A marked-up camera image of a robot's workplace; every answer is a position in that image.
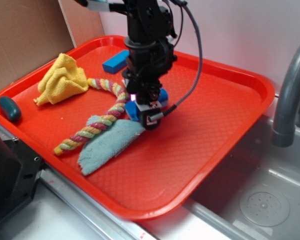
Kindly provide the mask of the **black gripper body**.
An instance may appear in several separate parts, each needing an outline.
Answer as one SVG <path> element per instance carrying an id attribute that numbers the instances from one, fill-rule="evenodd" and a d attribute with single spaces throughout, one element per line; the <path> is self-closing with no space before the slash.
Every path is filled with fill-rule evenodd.
<path id="1" fill-rule="evenodd" d="M 174 45 L 167 37 L 150 43 L 134 42 L 124 39 L 129 56 L 127 68 L 122 72 L 124 85 L 130 95 L 135 95 L 139 105 L 149 105 L 160 97 L 162 84 L 160 77 L 167 74 L 177 60 Z"/>

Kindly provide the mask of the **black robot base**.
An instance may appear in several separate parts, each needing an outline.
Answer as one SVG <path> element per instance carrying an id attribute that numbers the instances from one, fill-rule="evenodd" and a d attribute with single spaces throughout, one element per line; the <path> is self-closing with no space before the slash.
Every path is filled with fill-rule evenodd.
<path id="1" fill-rule="evenodd" d="M 0 224 L 34 198 L 42 157 L 20 139 L 0 137 Z"/>

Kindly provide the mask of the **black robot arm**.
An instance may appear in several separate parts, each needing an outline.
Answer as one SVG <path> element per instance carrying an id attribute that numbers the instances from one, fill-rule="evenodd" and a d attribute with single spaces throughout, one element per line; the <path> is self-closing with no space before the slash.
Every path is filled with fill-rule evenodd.
<path id="1" fill-rule="evenodd" d="M 171 12 L 159 6 L 156 0 L 125 0 L 112 3 L 106 0 L 79 0 L 77 3 L 91 11 L 116 12 L 126 16 L 129 49 L 126 90 L 135 95 L 139 105 L 148 105 L 159 99 L 160 77 L 167 74 L 177 60 L 174 45 L 168 36 L 176 38 Z"/>

